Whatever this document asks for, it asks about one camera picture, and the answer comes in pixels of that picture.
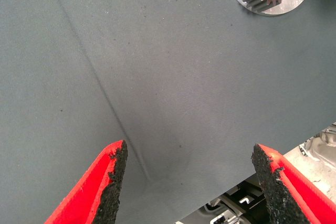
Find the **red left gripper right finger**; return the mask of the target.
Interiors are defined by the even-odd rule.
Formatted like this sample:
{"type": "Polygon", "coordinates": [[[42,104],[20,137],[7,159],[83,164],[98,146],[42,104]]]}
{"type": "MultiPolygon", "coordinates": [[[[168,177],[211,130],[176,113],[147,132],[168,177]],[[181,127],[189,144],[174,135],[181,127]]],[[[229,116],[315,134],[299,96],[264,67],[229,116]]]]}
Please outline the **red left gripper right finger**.
{"type": "Polygon", "coordinates": [[[271,223],[335,223],[335,203],[277,150],[256,144],[251,161],[271,223]]]}

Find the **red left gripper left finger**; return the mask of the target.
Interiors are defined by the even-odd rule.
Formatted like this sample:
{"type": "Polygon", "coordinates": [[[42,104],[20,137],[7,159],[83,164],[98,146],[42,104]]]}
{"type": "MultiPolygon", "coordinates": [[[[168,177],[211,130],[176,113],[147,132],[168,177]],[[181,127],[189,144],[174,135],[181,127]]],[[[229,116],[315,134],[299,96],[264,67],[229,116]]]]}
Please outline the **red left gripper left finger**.
{"type": "Polygon", "coordinates": [[[127,158],[126,141],[105,147],[45,223],[115,223],[127,158]]]}

